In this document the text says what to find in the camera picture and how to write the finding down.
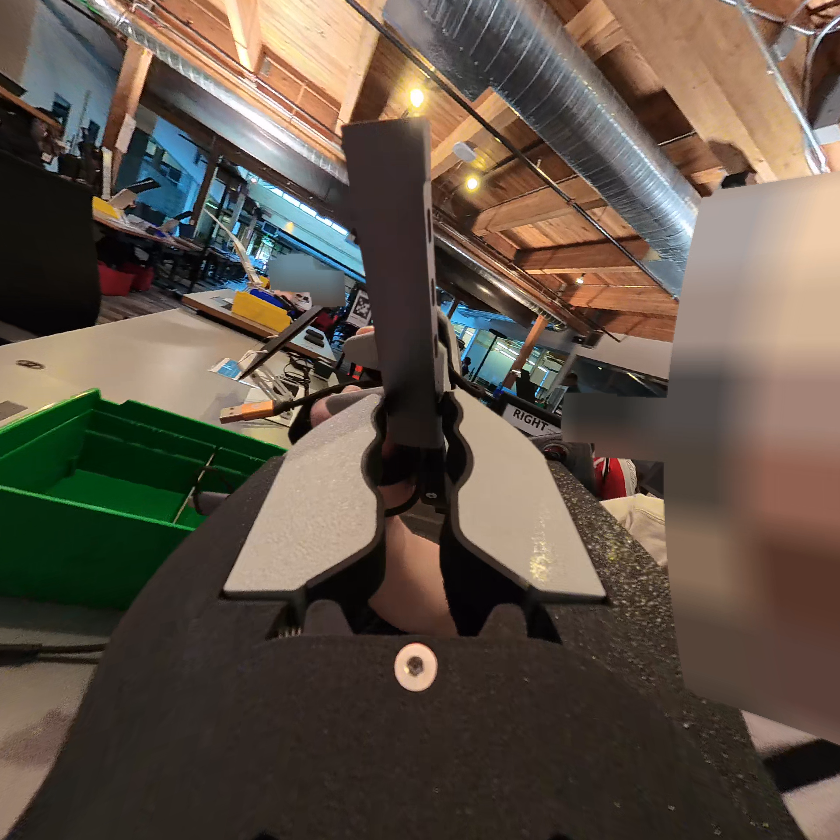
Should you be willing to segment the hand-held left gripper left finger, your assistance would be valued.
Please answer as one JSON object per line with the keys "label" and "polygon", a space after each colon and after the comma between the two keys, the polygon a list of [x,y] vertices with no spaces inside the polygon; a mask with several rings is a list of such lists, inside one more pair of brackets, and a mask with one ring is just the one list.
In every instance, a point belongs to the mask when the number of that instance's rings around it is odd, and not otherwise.
{"label": "hand-held left gripper left finger", "polygon": [[292,446],[224,583],[230,599],[306,600],[373,550],[382,501],[369,476],[381,442],[380,392],[329,399],[336,408]]}

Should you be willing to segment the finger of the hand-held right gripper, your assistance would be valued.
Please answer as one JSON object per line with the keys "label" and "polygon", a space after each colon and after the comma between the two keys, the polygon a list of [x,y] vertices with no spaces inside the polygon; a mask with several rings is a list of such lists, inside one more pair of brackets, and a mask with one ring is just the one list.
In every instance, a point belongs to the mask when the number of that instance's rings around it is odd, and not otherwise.
{"label": "finger of the hand-held right gripper", "polygon": [[434,346],[434,387],[436,394],[453,391],[461,378],[460,350],[455,330],[448,317],[436,313],[436,344]]}
{"label": "finger of the hand-held right gripper", "polygon": [[368,371],[381,369],[374,330],[359,330],[354,336],[346,339],[343,355],[348,362]]}

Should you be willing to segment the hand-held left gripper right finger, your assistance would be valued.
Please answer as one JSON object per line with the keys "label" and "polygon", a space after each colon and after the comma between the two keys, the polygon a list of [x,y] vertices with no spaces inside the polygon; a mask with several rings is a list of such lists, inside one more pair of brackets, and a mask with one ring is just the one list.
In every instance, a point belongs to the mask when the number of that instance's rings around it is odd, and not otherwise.
{"label": "hand-held left gripper right finger", "polygon": [[474,396],[445,396],[449,520],[468,552],[537,602],[600,602],[605,588],[530,441]]}

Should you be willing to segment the grey usb hub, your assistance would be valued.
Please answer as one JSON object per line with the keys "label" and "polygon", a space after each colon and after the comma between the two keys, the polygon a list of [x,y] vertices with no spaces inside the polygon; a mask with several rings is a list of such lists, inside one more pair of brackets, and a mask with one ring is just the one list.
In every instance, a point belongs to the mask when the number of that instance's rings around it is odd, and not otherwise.
{"label": "grey usb hub", "polygon": [[438,337],[429,125],[423,118],[356,122],[342,139],[387,433],[396,445],[441,449],[446,358]]}

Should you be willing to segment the person's right hand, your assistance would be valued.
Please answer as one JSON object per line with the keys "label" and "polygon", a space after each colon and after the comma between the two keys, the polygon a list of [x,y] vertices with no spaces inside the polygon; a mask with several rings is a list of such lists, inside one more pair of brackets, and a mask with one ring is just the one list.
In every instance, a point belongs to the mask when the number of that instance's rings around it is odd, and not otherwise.
{"label": "person's right hand", "polygon": [[454,637],[440,570],[439,547],[394,516],[385,520],[384,577],[368,601],[373,612],[406,634]]}

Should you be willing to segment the black tablet stand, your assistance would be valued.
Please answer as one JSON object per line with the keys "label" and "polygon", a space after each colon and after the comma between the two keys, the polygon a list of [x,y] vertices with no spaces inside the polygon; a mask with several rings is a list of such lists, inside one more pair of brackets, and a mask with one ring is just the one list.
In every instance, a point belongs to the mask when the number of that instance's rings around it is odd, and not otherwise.
{"label": "black tablet stand", "polygon": [[312,307],[282,330],[276,337],[269,339],[255,352],[254,358],[248,364],[242,363],[239,365],[237,381],[241,382],[255,373],[262,364],[267,362],[274,354],[283,350],[292,339],[300,332],[305,331],[309,324],[325,311],[327,311],[325,307]]}

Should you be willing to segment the yellow bin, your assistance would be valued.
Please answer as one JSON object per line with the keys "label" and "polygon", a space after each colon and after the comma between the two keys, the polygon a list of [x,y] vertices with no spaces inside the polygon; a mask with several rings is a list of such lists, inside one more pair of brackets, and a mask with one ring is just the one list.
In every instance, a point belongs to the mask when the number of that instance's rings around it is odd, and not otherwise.
{"label": "yellow bin", "polygon": [[269,334],[281,333],[287,329],[293,321],[288,310],[259,297],[254,291],[256,290],[240,290],[234,294],[232,314],[260,325],[269,330]]}

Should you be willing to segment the white clothing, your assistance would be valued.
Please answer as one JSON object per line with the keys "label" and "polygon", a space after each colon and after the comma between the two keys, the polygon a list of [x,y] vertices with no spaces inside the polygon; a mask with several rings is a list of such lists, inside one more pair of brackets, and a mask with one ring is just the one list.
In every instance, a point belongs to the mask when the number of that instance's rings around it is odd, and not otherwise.
{"label": "white clothing", "polygon": [[667,568],[665,502],[637,493],[601,502],[614,519],[650,554],[658,566]]}

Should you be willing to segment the thin metal tool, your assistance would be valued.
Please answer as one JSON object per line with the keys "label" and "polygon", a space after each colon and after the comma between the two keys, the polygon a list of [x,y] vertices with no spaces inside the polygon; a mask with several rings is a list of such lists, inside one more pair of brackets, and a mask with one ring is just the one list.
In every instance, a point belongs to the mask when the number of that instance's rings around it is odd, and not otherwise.
{"label": "thin metal tool", "polygon": [[[185,495],[172,523],[179,524],[185,511],[190,508],[198,517],[208,517],[221,507],[224,501],[235,491],[234,485],[215,466],[217,450],[215,449],[206,459],[205,464],[195,473],[192,486]],[[223,486],[223,490],[204,490],[203,481],[207,476],[216,476]]]}

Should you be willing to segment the green plastic tray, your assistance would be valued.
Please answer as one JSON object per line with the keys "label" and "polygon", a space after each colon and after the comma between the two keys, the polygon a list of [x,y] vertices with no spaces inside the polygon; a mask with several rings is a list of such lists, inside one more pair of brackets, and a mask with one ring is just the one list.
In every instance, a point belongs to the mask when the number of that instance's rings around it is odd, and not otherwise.
{"label": "green plastic tray", "polygon": [[173,518],[195,473],[240,488],[283,447],[89,390],[1,431],[1,595],[125,610],[206,518]]}

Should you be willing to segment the red bin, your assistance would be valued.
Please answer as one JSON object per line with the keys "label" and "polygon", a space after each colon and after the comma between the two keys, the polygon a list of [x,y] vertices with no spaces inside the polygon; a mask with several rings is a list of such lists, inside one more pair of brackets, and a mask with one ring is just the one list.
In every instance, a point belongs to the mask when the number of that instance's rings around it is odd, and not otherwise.
{"label": "red bin", "polygon": [[118,268],[98,262],[98,278],[104,297],[127,297],[133,291],[148,291],[154,282],[154,268],[125,263]]}

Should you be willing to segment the black chair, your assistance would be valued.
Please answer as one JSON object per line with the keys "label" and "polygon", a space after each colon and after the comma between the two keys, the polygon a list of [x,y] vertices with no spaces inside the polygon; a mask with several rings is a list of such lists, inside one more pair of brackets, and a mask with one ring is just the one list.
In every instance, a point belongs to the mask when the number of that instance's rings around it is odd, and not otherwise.
{"label": "black chair", "polygon": [[36,337],[96,324],[102,292],[88,187],[1,153],[1,321]]}

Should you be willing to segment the checkered cloth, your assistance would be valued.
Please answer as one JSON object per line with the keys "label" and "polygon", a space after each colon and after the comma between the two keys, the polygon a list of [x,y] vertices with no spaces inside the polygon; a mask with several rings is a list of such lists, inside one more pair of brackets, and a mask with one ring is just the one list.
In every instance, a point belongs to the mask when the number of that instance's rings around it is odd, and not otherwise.
{"label": "checkered cloth", "polygon": [[809,839],[839,838],[839,746],[744,711],[752,743]]}

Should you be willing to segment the large silver air duct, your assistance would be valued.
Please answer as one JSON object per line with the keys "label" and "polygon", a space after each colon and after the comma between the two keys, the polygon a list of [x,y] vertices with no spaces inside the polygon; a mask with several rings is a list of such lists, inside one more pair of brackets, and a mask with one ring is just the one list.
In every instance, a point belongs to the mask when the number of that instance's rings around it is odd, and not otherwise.
{"label": "large silver air duct", "polygon": [[544,2],[391,1],[384,20],[467,98],[493,90],[658,253],[679,298],[700,197]]}

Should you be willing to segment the slim silver air duct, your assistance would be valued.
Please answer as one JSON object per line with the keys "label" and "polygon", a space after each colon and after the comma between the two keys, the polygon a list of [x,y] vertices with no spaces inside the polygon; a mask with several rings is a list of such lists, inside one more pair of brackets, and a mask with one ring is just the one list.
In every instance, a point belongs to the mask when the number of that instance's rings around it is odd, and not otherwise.
{"label": "slim silver air duct", "polygon": [[235,91],[226,87],[212,75],[201,69],[178,53],[173,47],[153,35],[134,20],[129,11],[124,10],[117,2],[91,2],[93,10],[107,23],[115,27],[121,34],[138,46],[148,49],[155,58],[172,68],[183,78],[205,91],[212,98],[232,109],[240,118],[255,127],[266,138],[270,138],[280,147],[293,152],[303,160],[314,164],[321,171],[328,173],[333,179],[342,184],[349,184],[346,168],[326,154],[320,152],[296,134],[284,128],[272,117],[250,104]]}

